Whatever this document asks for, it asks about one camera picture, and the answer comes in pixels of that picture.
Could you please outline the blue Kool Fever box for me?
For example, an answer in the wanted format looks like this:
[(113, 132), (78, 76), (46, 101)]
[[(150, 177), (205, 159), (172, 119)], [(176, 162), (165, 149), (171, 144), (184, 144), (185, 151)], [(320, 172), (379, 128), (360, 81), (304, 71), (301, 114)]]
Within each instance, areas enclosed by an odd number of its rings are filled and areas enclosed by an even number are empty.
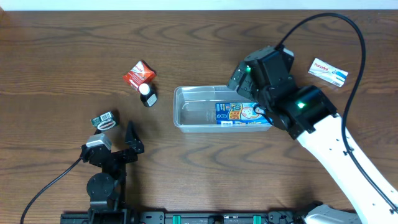
[(216, 123), (223, 126), (270, 124), (266, 112), (257, 103), (217, 103)]

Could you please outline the white Panadol box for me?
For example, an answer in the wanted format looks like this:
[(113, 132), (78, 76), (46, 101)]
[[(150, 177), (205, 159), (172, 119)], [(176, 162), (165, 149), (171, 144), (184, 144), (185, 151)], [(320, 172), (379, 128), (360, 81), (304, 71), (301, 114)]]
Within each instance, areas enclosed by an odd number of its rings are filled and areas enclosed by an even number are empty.
[(346, 77), (348, 76), (348, 72), (336, 68), (318, 58), (314, 59), (308, 72), (338, 87), (344, 85)]

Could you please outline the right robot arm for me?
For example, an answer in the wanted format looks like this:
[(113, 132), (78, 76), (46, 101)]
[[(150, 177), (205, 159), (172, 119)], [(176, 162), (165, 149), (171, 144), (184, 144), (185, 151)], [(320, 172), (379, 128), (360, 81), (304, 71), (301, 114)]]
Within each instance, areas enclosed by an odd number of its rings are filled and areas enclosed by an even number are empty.
[(317, 87), (296, 85), (294, 55), (266, 47), (249, 54), (228, 88), (256, 102), (272, 125), (287, 131), (328, 171), (362, 223), (397, 223), (397, 190), (343, 126), (335, 106)]

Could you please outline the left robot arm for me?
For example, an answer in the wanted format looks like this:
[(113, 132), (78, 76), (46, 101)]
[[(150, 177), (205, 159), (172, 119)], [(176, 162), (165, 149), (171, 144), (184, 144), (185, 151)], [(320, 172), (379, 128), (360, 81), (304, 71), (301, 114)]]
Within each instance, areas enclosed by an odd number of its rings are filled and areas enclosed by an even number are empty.
[(126, 208), (126, 164), (136, 162), (137, 156), (144, 152), (144, 145), (132, 121), (127, 124), (125, 144), (127, 149), (113, 152), (109, 138), (97, 131), (81, 147), (82, 161), (101, 168), (101, 172), (92, 176), (86, 186), (90, 210), (96, 213)]

